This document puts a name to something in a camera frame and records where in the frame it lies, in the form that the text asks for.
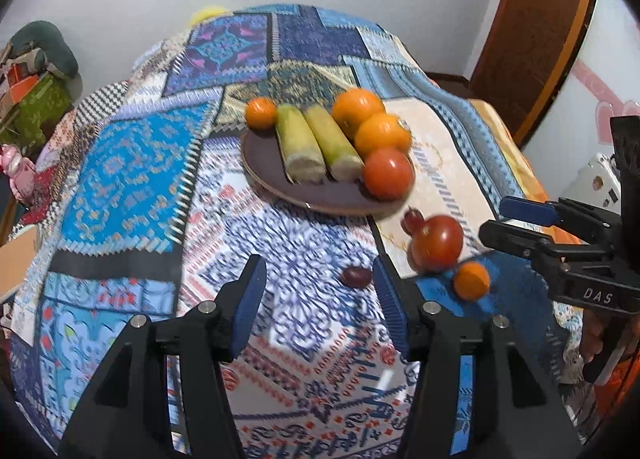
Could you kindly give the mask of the person's right hand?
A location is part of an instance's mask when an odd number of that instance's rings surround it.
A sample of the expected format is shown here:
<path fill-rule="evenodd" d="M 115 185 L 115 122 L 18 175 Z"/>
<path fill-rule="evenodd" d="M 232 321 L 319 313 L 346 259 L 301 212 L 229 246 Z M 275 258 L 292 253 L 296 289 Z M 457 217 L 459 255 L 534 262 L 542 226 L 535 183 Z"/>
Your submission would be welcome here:
<path fill-rule="evenodd" d="M 601 335 L 603 330 L 608 327 L 609 321 L 610 317 L 606 314 L 592 312 L 590 309 L 582 310 L 582 338 L 580 338 L 579 352 L 585 363 L 590 363 L 590 361 L 593 360 L 593 357 L 602 351 L 603 342 Z M 631 323 L 632 332 L 639 339 L 639 316 L 636 316 L 629 321 Z M 636 345 L 632 343 L 627 345 L 627 349 L 623 355 L 624 359 L 630 358 L 634 355 L 635 347 Z"/>

